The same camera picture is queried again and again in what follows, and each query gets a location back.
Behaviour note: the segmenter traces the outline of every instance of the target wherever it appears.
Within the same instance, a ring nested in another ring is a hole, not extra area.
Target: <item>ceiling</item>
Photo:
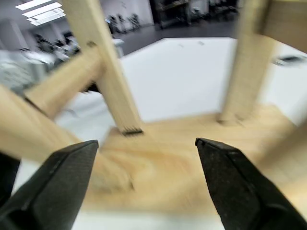
[[[41,4],[39,6],[27,9],[25,11],[22,11],[15,7],[17,5],[23,4],[28,1],[30,0],[23,0],[23,1],[21,0],[0,0],[0,22],[6,19],[12,19],[17,22],[17,24],[20,27],[20,30],[37,28],[37,26],[30,24],[30,22],[27,20],[27,17],[23,16],[22,14],[25,12],[37,9],[39,7],[46,6],[51,3],[56,2],[56,0],[52,0],[50,2]]]

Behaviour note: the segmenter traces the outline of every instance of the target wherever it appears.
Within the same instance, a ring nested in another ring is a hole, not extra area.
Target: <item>ceiling light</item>
[[[44,18],[42,20],[36,20],[35,22],[31,22],[31,24],[38,26],[47,22],[50,22],[52,20],[55,20],[57,18],[61,18],[64,17],[66,14],[64,14],[63,12],[57,13],[57,14],[53,14],[50,17]]]
[[[49,2],[49,1],[52,1],[52,0],[33,0],[33,1],[26,2],[24,4],[21,4],[21,5],[15,6],[15,7],[24,11],[24,10],[30,9],[32,7],[35,7],[35,6],[38,6],[38,5],[41,5],[41,4],[44,4],[44,3]]]
[[[34,18],[28,18],[27,20],[29,20],[31,22],[35,22],[36,21]]]
[[[33,18],[36,19],[36,20],[42,20],[44,18],[50,17],[50,16],[52,16],[54,14],[61,13],[61,12],[64,12],[64,10],[62,10],[61,8],[57,8],[57,9],[54,9],[54,10],[47,11],[45,13],[39,14],[37,16],[34,16]]]
[[[55,2],[55,3],[52,3],[50,5],[47,5],[47,6],[43,6],[41,8],[38,8],[36,10],[33,10],[33,11],[29,11],[27,13],[23,13],[23,16],[26,16],[28,18],[31,18],[33,16],[36,16],[36,15],[39,15],[39,14],[42,14],[44,12],[47,12],[47,11],[50,11],[50,10],[53,10],[53,9],[56,9],[58,7],[61,7],[62,5],[59,4],[58,2]]]

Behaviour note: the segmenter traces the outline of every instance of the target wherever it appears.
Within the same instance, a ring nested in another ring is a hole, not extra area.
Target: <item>light wood surface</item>
[[[99,1],[63,0],[63,8],[81,49],[95,44],[100,50],[107,68],[96,84],[119,130],[123,133],[140,130],[140,117],[123,76]]]
[[[53,119],[77,92],[103,75],[103,67],[97,47],[84,49],[25,95],[46,116]]]
[[[239,126],[223,126],[216,116],[145,124],[144,135],[129,138],[111,130],[100,150],[129,172],[134,189],[107,194],[90,188],[83,208],[215,215],[195,139],[232,145],[257,164],[271,144],[294,128],[274,106],[260,107]]]
[[[307,120],[289,136],[268,149],[265,157],[259,162],[259,168],[279,187],[283,187],[302,178],[307,184],[306,164]]]
[[[18,159],[43,162],[54,151],[82,142],[3,86],[0,86],[0,98],[1,152]],[[108,192],[131,188],[127,171],[99,152],[91,180],[94,187]]]
[[[272,0],[261,33],[307,52],[306,12],[306,0]]]
[[[224,108],[219,120],[248,118],[257,102],[271,62],[275,41],[259,34],[268,0],[246,0],[240,16],[238,43]]]

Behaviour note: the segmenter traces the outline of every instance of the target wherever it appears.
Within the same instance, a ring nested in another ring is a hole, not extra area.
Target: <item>gray floor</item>
[[[122,39],[124,54],[132,53],[140,48],[148,46],[156,41],[168,37],[233,37],[236,34],[237,19],[229,22],[202,21],[190,27],[170,27],[164,30],[156,30],[154,26],[142,28],[140,31],[128,34],[116,35],[115,38]]]

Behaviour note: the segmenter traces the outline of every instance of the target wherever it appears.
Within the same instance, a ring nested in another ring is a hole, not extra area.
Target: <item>white table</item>
[[[231,38],[172,38],[128,54],[121,64],[133,98],[145,121],[211,113],[221,110],[236,40]],[[281,45],[280,54],[301,54]],[[306,112],[307,65],[271,66],[260,101],[276,104],[296,124]],[[103,142],[115,123],[102,96],[78,94],[56,122],[83,140]],[[23,161],[15,189],[37,169]],[[222,230],[217,217],[179,217],[141,213],[80,213],[74,230]]]

